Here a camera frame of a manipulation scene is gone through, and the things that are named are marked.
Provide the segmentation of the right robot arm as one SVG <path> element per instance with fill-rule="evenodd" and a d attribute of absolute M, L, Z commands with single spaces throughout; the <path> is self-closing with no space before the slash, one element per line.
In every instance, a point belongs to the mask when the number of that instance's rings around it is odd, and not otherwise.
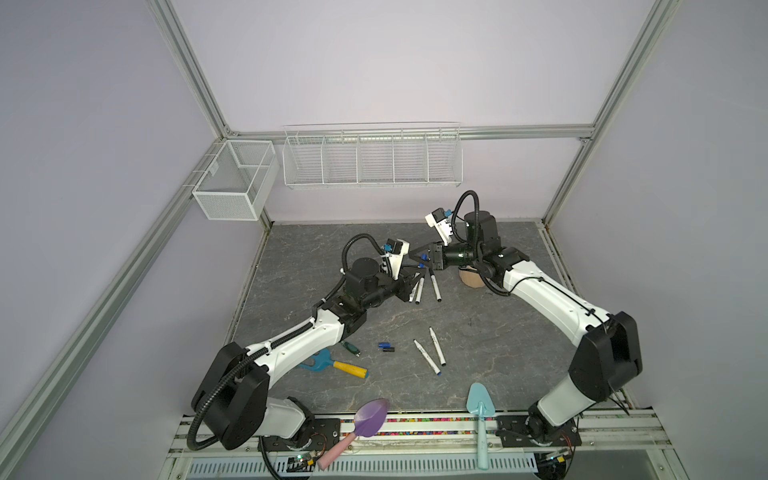
<path fill-rule="evenodd" d="M 467 214 L 464 235 L 455 234 L 454 218 L 442 208 L 427 214 L 427 225 L 440 238 L 412 251 L 411 258 L 435 270 L 475 271 L 483 286 L 526 301 L 576 348 L 564 379 L 529 408 L 524 423 L 524 436 L 538 445 L 550 444 L 574 427 L 579 414 L 607 400 L 642 372 L 637 323 L 623 311 L 610 313 L 592 305 L 519 249 L 503 246 L 489 212 Z"/>

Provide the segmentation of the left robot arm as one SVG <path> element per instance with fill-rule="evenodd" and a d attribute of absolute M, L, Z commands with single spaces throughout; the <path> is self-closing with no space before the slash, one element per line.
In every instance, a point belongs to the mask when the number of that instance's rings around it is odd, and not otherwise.
<path fill-rule="evenodd" d="M 191 400 L 187 448 L 219 443 L 233 450 L 253 436 L 306 442 L 314 415 L 295 398 L 274 398 L 270 390 L 312 355 L 354 334 L 370 309 L 393 297 L 408 301 L 417 275 L 415 265 L 392 277 L 377 260 L 358 259 L 312 306 L 308 319 L 260 343 L 222 347 Z"/>

